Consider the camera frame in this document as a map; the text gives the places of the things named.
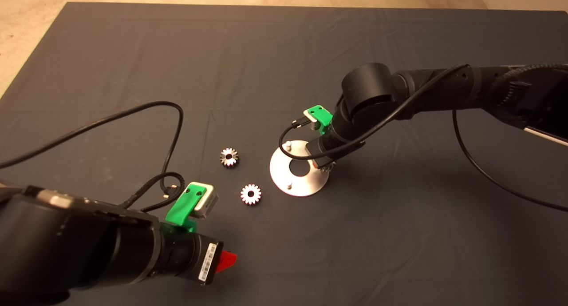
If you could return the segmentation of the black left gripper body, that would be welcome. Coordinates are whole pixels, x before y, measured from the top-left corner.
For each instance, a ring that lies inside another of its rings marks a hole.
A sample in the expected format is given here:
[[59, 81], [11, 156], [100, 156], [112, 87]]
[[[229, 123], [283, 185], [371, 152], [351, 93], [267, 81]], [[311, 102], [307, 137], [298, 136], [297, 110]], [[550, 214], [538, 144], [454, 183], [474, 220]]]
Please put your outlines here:
[[183, 270], [183, 279], [200, 285], [209, 285], [213, 282], [217, 266], [221, 261], [224, 243], [197, 233], [190, 233], [190, 238], [190, 262]]

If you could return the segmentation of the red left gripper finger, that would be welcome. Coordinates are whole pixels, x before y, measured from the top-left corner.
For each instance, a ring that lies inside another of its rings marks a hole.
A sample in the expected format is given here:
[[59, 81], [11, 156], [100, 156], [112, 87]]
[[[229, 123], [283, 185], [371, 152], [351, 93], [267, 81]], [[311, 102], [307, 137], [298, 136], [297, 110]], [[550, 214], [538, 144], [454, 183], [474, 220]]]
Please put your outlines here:
[[225, 271], [227, 268], [235, 265], [237, 261], [237, 255], [231, 253], [230, 251], [223, 250], [219, 256], [219, 261], [217, 262], [217, 272]]

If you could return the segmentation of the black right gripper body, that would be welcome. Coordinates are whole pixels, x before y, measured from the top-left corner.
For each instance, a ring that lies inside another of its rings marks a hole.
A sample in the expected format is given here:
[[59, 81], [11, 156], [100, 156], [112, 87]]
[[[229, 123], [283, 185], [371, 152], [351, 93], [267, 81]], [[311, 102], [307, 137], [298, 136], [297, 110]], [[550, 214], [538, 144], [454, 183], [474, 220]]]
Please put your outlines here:
[[306, 151], [310, 156], [317, 156], [316, 160], [321, 168], [333, 168], [337, 160], [359, 150], [365, 145], [365, 141], [353, 144], [349, 147], [347, 143], [332, 136], [321, 136], [307, 143]]

